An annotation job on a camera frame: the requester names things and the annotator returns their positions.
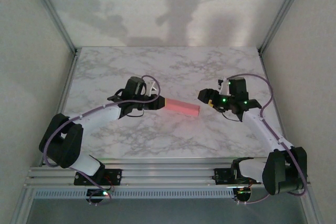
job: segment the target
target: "white marble surface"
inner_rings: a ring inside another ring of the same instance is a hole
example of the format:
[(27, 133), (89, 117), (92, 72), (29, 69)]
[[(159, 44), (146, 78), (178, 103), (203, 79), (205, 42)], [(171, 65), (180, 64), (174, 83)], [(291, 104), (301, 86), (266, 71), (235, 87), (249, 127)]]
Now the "white marble surface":
[[(142, 118), (124, 117), (83, 139), (83, 152), (97, 158), (265, 157), (247, 127), (197, 99), (199, 90), (216, 89), (218, 78), (246, 72), (264, 76), (256, 48), (84, 47), (65, 114), (108, 103), (107, 97), (124, 88), (131, 76), (150, 74), (159, 80), (164, 97), (198, 104), (200, 115), (161, 109), (145, 111)], [(265, 104), (270, 96), (266, 84), (253, 77), (246, 80), (250, 98)], [(279, 128), (273, 105), (265, 115)]]

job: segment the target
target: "white wall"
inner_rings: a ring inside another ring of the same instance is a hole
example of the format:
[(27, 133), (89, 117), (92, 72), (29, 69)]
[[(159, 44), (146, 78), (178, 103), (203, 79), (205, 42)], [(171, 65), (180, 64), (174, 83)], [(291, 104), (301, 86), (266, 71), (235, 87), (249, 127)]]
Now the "white wall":
[(336, 0), (295, 0), (265, 65), (286, 134), (308, 153), (325, 221), (336, 223)]
[(6, 224), (40, 157), (70, 54), (39, 0), (0, 3), (0, 222)]
[(52, 0), (77, 47), (259, 46), (284, 0)]

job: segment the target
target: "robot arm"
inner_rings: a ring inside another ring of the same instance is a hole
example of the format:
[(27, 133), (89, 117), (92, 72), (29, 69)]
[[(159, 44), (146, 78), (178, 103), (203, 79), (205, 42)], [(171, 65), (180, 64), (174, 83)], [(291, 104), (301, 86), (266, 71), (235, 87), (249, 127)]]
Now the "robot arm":
[(244, 78), (219, 80), (218, 84), (220, 92), (205, 89), (200, 91), (198, 99), (220, 113), (231, 110), (262, 142), (268, 153), (266, 163), (251, 157), (234, 160), (234, 179), (252, 178), (263, 183), (271, 195), (303, 189), (303, 181), (283, 144), (290, 149), (307, 179), (307, 154), (304, 149), (294, 147), (261, 116), (261, 105), (255, 99), (249, 99)]
[[(146, 90), (145, 94), (141, 94), (143, 88)], [(115, 95), (108, 98), (109, 101), (118, 103), (118, 105), (103, 106), (99, 112), (93, 111), (87, 116), (80, 115), (78, 123), (68, 123), (51, 140), (47, 148), (47, 156), (60, 167), (81, 171), (91, 176), (94, 181), (99, 182), (104, 175), (104, 165), (94, 157), (80, 152), (82, 138), (109, 122), (124, 117), (133, 109), (158, 110), (164, 107), (165, 99), (162, 96), (157, 97), (156, 94), (152, 94), (153, 88), (154, 86), (151, 84), (150, 92), (148, 92), (147, 85), (142, 78), (131, 77), (124, 89), (120, 89)], [(57, 114), (53, 117), (39, 145), (41, 152), (44, 151), (51, 135), (68, 121), (69, 117), (63, 114)]]

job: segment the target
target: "pink foam block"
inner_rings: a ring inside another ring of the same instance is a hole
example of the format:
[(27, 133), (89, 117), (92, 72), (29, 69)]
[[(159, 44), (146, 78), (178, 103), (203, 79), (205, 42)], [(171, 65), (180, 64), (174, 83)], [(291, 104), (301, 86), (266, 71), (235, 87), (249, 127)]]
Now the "pink foam block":
[(177, 111), (186, 115), (198, 116), (200, 106), (187, 102), (181, 102), (173, 99), (165, 100), (165, 108), (167, 110)]

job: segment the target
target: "metal frame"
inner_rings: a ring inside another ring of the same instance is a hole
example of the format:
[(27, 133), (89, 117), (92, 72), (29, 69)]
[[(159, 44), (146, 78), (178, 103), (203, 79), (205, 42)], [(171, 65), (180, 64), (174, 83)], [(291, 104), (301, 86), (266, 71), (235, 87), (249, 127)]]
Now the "metal frame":
[(271, 43), (272, 39), (274, 38), (276, 32), (278, 31), (282, 21), (284, 20), (286, 14), (288, 13), (288, 10), (294, 0), (285, 0), (283, 4), (280, 7), (280, 10), (278, 11), (275, 19), (273, 20), (273, 23), (271, 27), (268, 30), (268, 33), (266, 37), (264, 38), (264, 41), (262, 42), (260, 48), (258, 49), (259, 55), (262, 57), (264, 52), (266, 51), (267, 47)]
[(44, 7), (46, 8), (47, 12), (49, 13), (52, 22), (54, 22), (57, 30), (61, 34), (61, 36), (62, 36), (63, 40), (65, 41), (65, 43), (67, 44), (69, 50), (73, 53), (73, 55), (75, 55), (77, 50), (76, 50), (74, 44), (72, 43), (72, 40), (71, 40), (67, 30), (65, 29), (62, 21), (60, 20), (53, 4), (51, 3), (51, 0), (41, 0), (41, 2), (44, 5)]
[[(51, 1), (41, 1), (74, 56), (58, 104), (57, 112), (59, 113), (65, 107), (80, 51), (77, 51), (72, 43)], [(263, 53), (273, 39), (293, 1), (284, 1), (262, 46), (258, 49), (265, 74), (266, 69), (262, 61)], [(282, 127), (277, 107), (276, 111)], [(237, 185), (216, 186), (214, 180), (212, 180), (213, 169), (230, 167), (233, 158), (145, 158), (102, 159), (102, 161), (107, 168), (123, 169), (121, 185), (113, 194), (113, 197), (117, 198), (223, 198), (232, 197), (232, 188), (237, 187)], [(87, 198), (86, 190), (95, 187), (74, 186), (74, 176), (75, 172), (72, 170), (49, 168), (43, 166), (42, 163), (40, 167), (32, 167), (25, 180), (11, 224), (26, 223), (35, 198)], [(253, 187), (262, 187), (262, 185), (253, 185)], [(307, 222), (309, 224), (323, 223), (310, 186), (309, 192), (309, 195), (301, 197)]]
[[(261, 63), (262, 69), (264, 71), (266, 79), (269, 80), (268, 75), (267, 75), (267, 71), (266, 71), (266, 67), (265, 67), (265, 64), (264, 64), (264, 59), (262, 57), (260, 57), (260, 63)], [(284, 123), (282, 122), (282, 119), (281, 119), (281, 116), (280, 116), (280, 113), (279, 113), (279, 110), (278, 110), (278, 106), (277, 106), (277, 101), (276, 101), (275, 98), (273, 99), (273, 104), (274, 104), (274, 107), (275, 107), (275, 113), (277, 115), (277, 119), (278, 119), (279, 124), (280, 124), (281, 133), (284, 136), (284, 138), (286, 138), (285, 128), (283, 127)]]

